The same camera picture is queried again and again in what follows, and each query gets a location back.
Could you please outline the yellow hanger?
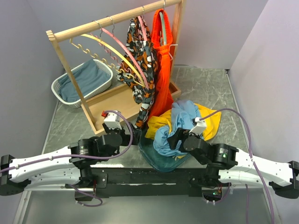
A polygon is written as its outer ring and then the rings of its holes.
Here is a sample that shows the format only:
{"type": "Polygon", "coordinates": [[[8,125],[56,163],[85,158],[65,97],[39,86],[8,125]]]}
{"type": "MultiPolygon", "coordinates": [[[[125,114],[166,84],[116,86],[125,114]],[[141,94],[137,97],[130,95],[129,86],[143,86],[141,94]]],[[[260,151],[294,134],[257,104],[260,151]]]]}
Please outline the yellow hanger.
{"type": "Polygon", "coordinates": [[[116,61],[119,67],[117,67],[113,63],[108,64],[105,58],[100,59],[96,53],[92,53],[88,48],[83,48],[81,44],[75,44],[73,42],[73,38],[70,38],[69,43],[75,46],[76,48],[81,49],[84,53],[90,55],[93,59],[97,59],[105,63],[109,68],[113,68],[119,73],[122,72],[126,78],[132,79],[133,82],[135,82],[136,84],[145,87],[143,81],[140,80],[138,77],[139,74],[136,66],[133,64],[133,62],[131,63],[125,56],[123,56],[118,50],[116,50],[114,47],[104,42],[103,40],[99,39],[97,36],[93,36],[91,34],[82,34],[81,37],[86,37],[96,41],[100,46],[104,48],[106,53],[109,54],[109,56],[116,61]]]}

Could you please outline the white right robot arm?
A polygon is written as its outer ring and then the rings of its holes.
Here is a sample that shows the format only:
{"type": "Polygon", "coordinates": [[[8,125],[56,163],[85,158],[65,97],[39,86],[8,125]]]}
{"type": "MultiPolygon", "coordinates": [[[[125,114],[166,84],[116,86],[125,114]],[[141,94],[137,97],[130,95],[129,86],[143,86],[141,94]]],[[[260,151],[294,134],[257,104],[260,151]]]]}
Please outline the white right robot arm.
{"type": "Polygon", "coordinates": [[[187,129],[179,128],[167,139],[171,150],[178,146],[182,153],[190,154],[202,165],[205,172],[192,180],[204,188],[232,185],[256,185],[272,188],[277,196],[299,197],[299,164],[296,161],[280,163],[270,161],[224,144],[210,144],[187,129]]]}

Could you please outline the light blue shorts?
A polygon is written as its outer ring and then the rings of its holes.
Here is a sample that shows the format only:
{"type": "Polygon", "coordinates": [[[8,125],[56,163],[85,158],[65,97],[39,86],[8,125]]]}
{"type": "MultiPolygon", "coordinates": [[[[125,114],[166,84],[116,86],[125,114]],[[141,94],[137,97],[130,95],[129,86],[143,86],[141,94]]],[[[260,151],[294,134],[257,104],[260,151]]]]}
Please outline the light blue shorts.
{"type": "Polygon", "coordinates": [[[178,100],[164,114],[159,117],[152,116],[148,120],[146,136],[154,138],[153,147],[158,154],[166,157],[185,156],[186,153],[179,151],[181,140],[172,150],[167,139],[173,136],[178,128],[192,129],[192,120],[196,117],[201,117],[198,104],[190,100],[178,100]]]}

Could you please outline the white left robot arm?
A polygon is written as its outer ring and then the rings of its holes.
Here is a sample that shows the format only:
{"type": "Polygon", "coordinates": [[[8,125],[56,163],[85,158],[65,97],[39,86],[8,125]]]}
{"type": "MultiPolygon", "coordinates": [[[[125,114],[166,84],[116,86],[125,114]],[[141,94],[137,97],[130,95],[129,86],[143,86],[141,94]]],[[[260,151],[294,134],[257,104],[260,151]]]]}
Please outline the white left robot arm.
{"type": "Polygon", "coordinates": [[[130,125],[106,128],[106,134],[80,139],[59,150],[17,159],[9,154],[0,158],[0,194],[10,196],[39,186],[62,184],[78,188],[89,187],[94,175],[91,166],[117,158],[139,143],[141,131],[130,125]]]}

